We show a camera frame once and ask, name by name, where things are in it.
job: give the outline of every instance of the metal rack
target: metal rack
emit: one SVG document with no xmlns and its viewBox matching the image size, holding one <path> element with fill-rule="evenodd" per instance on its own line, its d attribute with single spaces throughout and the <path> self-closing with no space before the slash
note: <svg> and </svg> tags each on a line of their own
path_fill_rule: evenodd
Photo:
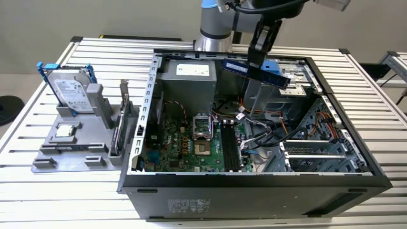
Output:
<svg viewBox="0 0 407 229">
<path fill-rule="evenodd" d="M 379 63 L 387 64 L 407 82 L 407 52 L 387 52 Z"/>
<path fill-rule="evenodd" d="M 74 66 L 92 64 L 98 82 L 104 86 L 103 95 L 112 104 L 122 100 L 120 79 L 130 80 L 131 100 L 142 105 L 154 48 L 191 50 L 193 43 L 84 38 L 70 43 L 58 62 Z M 247 46 L 235 45 L 234 52 L 247 52 Z M 0 221 L 8 222 L 2 228 L 112 228 L 118 225 L 146 228 L 151 224 L 174 228 L 282 227 L 282 224 L 298 228 L 406 228 L 405 114 L 350 54 L 338 49 L 294 47 L 275 47 L 271 54 L 313 57 L 365 143 L 393 181 L 393 189 L 331 219 L 146 222 L 127 196 L 116 193 L 119 171 L 31 173 L 32 160 L 56 118 L 58 101 L 50 87 L 42 83 L 0 140 Z"/>
</svg>

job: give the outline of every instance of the motherboard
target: motherboard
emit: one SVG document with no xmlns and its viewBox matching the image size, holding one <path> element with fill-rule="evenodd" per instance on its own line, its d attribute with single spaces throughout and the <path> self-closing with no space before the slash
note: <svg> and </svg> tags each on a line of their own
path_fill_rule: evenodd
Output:
<svg viewBox="0 0 407 229">
<path fill-rule="evenodd" d="M 221 128 L 218 120 L 211 122 L 211 130 L 206 130 L 202 122 L 197 126 L 193 120 L 186 124 L 182 120 L 165 120 L 163 144 L 161 150 L 149 150 L 146 171 L 149 172 L 225 172 L 225 154 L 222 145 Z M 199 130 L 202 133 L 211 133 L 213 138 L 197 138 L 194 135 Z M 237 148 L 237 157 L 241 158 L 239 144 L 245 140 L 245 125 L 235 123 L 234 126 Z M 242 172 L 253 172 L 250 158 L 246 158 L 246 166 L 242 166 Z"/>
</svg>

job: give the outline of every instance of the open computer tower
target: open computer tower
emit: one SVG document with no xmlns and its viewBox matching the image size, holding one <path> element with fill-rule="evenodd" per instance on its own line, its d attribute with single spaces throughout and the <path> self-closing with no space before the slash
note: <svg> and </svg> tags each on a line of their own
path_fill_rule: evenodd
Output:
<svg viewBox="0 0 407 229">
<path fill-rule="evenodd" d="M 311 58 L 155 50 L 119 191 L 143 219 L 331 217 L 391 183 Z"/>
</svg>

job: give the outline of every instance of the processor chip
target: processor chip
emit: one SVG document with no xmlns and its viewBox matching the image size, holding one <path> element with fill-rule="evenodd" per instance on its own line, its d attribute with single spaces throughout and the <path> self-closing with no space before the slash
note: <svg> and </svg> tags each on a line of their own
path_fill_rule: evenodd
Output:
<svg viewBox="0 0 407 229">
<path fill-rule="evenodd" d="M 56 130 L 55 137 L 71 137 L 74 132 L 72 125 L 60 125 Z"/>
</svg>

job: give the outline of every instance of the green circuit board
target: green circuit board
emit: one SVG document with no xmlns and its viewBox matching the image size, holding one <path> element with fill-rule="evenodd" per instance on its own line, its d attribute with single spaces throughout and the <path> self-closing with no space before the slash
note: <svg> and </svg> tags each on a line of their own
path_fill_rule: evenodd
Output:
<svg viewBox="0 0 407 229">
<path fill-rule="evenodd" d="M 237 135 L 245 135 L 245 126 L 239 123 L 235 126 Z M 195 145 L 198 147 L 210 146 L 209 155 L 195 154 Z M 193 139 L 193 120 L 186 126 L 182 121 L 166 120 L 163 145 L 159 152 L 157 163 L 147 159 L 147 171 L 155 172 L 225 172 L 221 124 L 214 122 L 214 137 L 211 141 Z M 251 172 L 251 163 L 242 169 L 243 172 Z"/>
</svg>

